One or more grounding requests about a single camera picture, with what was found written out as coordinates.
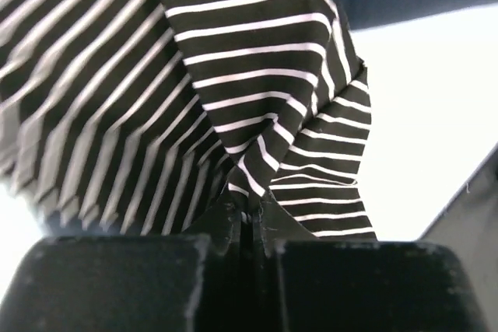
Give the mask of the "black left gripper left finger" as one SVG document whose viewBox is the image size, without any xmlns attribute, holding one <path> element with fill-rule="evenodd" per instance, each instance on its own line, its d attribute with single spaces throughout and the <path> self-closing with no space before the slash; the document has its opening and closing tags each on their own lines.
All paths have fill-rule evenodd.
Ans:
<svg viewBox="0 0 498 332">
<path fill-rule="evenodd" d="M 2 332 L 242 331 L 240 231 L 223 192 L 179 235 L 42 239 L 2 300 Z"/>
</svg>

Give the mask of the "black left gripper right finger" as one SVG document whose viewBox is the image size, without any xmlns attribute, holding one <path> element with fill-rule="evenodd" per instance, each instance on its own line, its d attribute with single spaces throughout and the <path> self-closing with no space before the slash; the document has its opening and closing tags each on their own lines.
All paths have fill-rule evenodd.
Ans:
<svg viewBox="0 0 498 332">
<path fill-rule="evenodd" d="M 267 192 L 252 215 L 258 331 L 484 331 L 460 260 L 432 243 L 318 239 Z"/>
</svg>

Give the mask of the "black white striped tank top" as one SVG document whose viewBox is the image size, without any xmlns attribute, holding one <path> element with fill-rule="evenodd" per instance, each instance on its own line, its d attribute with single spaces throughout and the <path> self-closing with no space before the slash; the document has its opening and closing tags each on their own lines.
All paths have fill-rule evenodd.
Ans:
<svg viewBox="0 0 498 332">
<path fill-rule="evenodd" d="M 52 229 L 175 234 L 223 190 L 372 239 L 336 0 L 1 0 L 1 172 Z"/>
</svg>

